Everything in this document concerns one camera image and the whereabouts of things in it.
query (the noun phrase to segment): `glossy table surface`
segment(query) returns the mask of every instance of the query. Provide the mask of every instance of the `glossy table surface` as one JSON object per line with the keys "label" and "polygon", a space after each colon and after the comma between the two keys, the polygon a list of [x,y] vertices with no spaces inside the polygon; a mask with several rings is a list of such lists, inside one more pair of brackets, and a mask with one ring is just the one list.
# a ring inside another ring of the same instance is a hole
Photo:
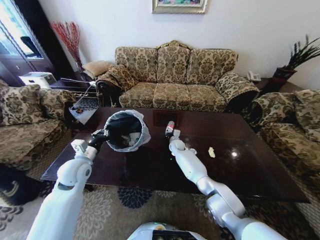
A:
{"label": "glossy table surface", "polygon": [[[74,139],[89,141],[113,113],[123,108],[100,107]],[[165,129],[170,120],[181,130],[180,139],[196,149],[213,180],[229,186],[241,199],[307,202],[266,144],[238,114],[137,108],[144,115],[151,140],[136,152],[112,150],[108,144],[96,156],[88,184],[139,187],[200,193],[186,179],[169,151]],[[208,150],[214,149],[215,158]],[[58,168],[73,159],[70,143],[43,174],[56,180]]]}

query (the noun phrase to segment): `telephone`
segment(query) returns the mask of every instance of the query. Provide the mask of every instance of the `telephone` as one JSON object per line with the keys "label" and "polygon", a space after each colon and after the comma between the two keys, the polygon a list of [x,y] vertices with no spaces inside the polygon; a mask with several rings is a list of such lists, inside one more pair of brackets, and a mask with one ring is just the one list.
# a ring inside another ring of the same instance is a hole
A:
{"label": "telephone", "polygon": [[260,82],[261,81],[261,77],[258,73],[253,73],[252,71],[249,71],[247,74],[246,74],[246,78],[249,80],[249,81],[252,81],[252,82]]}

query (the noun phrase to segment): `patterned rug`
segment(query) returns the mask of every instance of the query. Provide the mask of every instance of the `patterned rug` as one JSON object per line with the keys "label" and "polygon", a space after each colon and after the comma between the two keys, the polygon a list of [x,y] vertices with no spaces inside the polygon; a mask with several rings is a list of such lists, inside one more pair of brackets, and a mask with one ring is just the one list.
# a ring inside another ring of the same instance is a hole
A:
{"label": "patterned rug", "polygon": [[[24,206],[0,207],[0,239],[25,240],[44,197],[53,187],[43,183],[40,196]],[[232,240],[227,229],[208,214],[206,197],[149,189],[95,186],[84,193],[74,240],[124,240],[141,224],[163,222],[201,234],[208,240]],[[246,206],[247,215],[263,221],[287,239],[318,239],[290,203],[265,202]]]}

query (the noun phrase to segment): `small bottle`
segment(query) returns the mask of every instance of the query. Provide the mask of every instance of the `small bottle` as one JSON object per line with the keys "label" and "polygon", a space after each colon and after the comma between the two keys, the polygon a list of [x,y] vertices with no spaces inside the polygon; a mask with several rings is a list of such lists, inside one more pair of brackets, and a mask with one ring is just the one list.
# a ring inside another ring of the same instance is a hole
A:
{"label": "small bottle", "polygon": [[165,136],[169,139],[174,135],[175,122],[169,121],[165,129]]}

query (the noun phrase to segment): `red decorative branches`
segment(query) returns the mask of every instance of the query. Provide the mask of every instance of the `red decorative branches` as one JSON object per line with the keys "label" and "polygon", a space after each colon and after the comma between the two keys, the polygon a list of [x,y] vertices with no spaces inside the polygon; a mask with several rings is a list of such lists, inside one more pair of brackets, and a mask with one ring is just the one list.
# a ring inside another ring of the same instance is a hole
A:
{"label": "red decorative branches", "polygon": [[51,23],[51,27],[59,35],[65,46],[68,48],[70,54],[77,63],[79,70],[83,71],[79,54],[79,26],[71,21],[65,23],[53,22]]}

